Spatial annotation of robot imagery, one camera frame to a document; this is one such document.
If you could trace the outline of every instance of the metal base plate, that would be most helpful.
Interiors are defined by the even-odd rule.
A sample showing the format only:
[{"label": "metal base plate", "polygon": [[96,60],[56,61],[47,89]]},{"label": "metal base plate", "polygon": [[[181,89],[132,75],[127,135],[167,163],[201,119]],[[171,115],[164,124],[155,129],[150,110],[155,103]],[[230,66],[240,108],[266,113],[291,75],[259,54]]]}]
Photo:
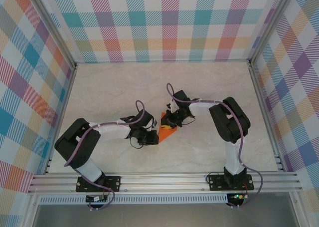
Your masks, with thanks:
[{"label": "metal base plate", "polygon": [[254,189],[254,183],[253,183],[253,179],[251,175],[246,175],[243,181],[237,184],[232,189],[229,188],[229,186],[225,182],[224,175],[209,175],[208,182],[209,182],[210,191],[230,191],[230,190],[245,191],[246,186],[243,183],[247,185],[247,190],[252,191]]},{"label": "metal base plate", "polygon": [[[104,179],[103,186],[112,189],[114,192],[120,191],[121,177],[120,176],[102,176]],[[103,188],[96,187],[86,182],[82,177],[78,178],[76,192],[103,192]]]}]

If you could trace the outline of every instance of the orange object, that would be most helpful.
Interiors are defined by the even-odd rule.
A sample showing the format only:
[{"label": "orange object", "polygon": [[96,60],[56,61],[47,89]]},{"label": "orange object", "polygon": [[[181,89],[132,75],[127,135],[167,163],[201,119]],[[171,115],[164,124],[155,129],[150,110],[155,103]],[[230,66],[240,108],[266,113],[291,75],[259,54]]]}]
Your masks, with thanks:
[{"label": "orange object", "polygon": [[159,143],[165,140],[167,137],[169,137],[171,134],[173,134],[177,130],[177,127],[174,129],[167,129],[160,127],[159,128]]}]

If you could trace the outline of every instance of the white table surface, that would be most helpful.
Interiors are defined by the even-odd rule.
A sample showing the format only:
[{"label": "white table surface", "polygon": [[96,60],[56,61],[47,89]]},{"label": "white table surface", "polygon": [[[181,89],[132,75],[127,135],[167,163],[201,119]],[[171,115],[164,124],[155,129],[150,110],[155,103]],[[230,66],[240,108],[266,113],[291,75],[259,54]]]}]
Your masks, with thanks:
[{"label": "white table surface", "polygon": [[[190,98],[223,100],[232,96],[251,121],[244,162],[259,171],[277,165],[245,62],[146,62],[80,64],[63,119],[62,134],[77,118],[108,122],[136,115],[135,100],[160,122],[171,100],[170,82]],[[91,158],[104,172],[211,172],[225,165],[225,143],[213,120],[197,117],[156,146],[131,147],[129,140],[99,142]],[[55,151],[49,172],[72,172]]]}]

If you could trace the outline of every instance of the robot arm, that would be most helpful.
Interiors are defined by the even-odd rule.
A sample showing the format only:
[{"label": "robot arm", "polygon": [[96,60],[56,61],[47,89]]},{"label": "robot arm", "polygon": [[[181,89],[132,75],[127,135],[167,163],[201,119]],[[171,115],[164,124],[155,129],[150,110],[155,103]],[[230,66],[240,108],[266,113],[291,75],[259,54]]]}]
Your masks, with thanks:
[{"label": "robot arm", "polygon": [[[90,159],[98,141],[130,139],[134,137],[141,146],[157,145],[159,143],[156,130],[152,130],[157,122],[147,111],[145,111],[140,121],[132,125],[129,124],[138,120],[141,115],[142,111],[137,116],[129,116],[115,121],[114,123],[117,123],[117,125],[98,125],[98,127],[89,131],[69,165],[89,181],[102,185],[104,174]],[[68,161],[83,134],[92,126],[96,126],[96,123],[89,123],[83,118],[77,119],[58,139],[54,148]]]},{"label": "robot arm", "polygon": [[[183,90],[173,95],[176,99],[190,101]],[[229,111],[221,104],[200,102],[200,99],[194,99],[196,102],[181,103],[173,100],[168,106],[170,110],[161,119],[161,126],[164,128],[182,127],[182,122],[187,117],[210,116],[212,117],[220,137],[225,141],[226,164],[224,167],[224,179],[230,188],[233,188],[246,177],[247,170],[242,166],[238,159],[240,146],[240,131],[237,123],[230,115]],[[244,136],[247,135],[250,128],[250,121],[232,97],[222,101],[235,113],[238,118]]]}]

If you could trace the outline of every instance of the plaid wallpaper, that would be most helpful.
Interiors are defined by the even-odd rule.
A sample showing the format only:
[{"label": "plaid wallpaper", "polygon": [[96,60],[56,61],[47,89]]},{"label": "plaid wallpaper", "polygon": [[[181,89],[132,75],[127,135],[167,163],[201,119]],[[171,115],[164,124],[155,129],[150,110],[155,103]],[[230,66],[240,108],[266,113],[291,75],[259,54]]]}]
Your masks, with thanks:
[{"label": "plaid wallpaper", "polygon": [[272,3],[267,1],[43,0],[43,3],[75,59],[101,62],[247,59],[258,34],[256,29],[261,29],[264,22],[262,13],[265,11],[263,18],[266,18],[267,9],[271,8]]},{"label": "plaid wallpaper", "polygon": [[285,161],[319,226],[319,0],[291,0],[255,70]]},{"label": "plaid wallpaper", "polygon": [[250,50],[250,52],[249,52],[249,55],[248,55],[248,58],[247,58],[248,60],[251,59],[252,55],[254,54],[254,52],[255,52],[255,50],[256,50],[256,47],[257,47],[257,45],[258,45],[258,43],[259,43],[259,40],[260,40],[260,38],[264,35],[265,30],[266,30],[266,28],[267,28],[267,26],[268,26],[268,23],[269,23],[269,21],[270,21],[270,18],[273,16],[273,14],[274,14],[274,12],[275,12],[275,9],[277,8],[277,6],[278,6],[278,4],[280,3],[280,1],[281,1],[281,0],[275,0],[274,3],[273,3],[273,5],[271,6],[271,9],[269,10],[269,13],[268,13],[268,15],[267,15],[267,17],[266,17],[266,19],[265,19],[265,21],[264,21],[264,23],[263,23],[263,25],[262,25],[260,31],[259,31],[259,33],[258,33],[258,35],[257,35],[257,38],[255,39],[255,42],[254,42],[254,44],[253,44],[253,47],[251,48],[251,50]]},{"label": "plaid wallpaper", "polygon": [[52,143],[71,68],[30,0],[0,0],[0,226],[21,218]]}]

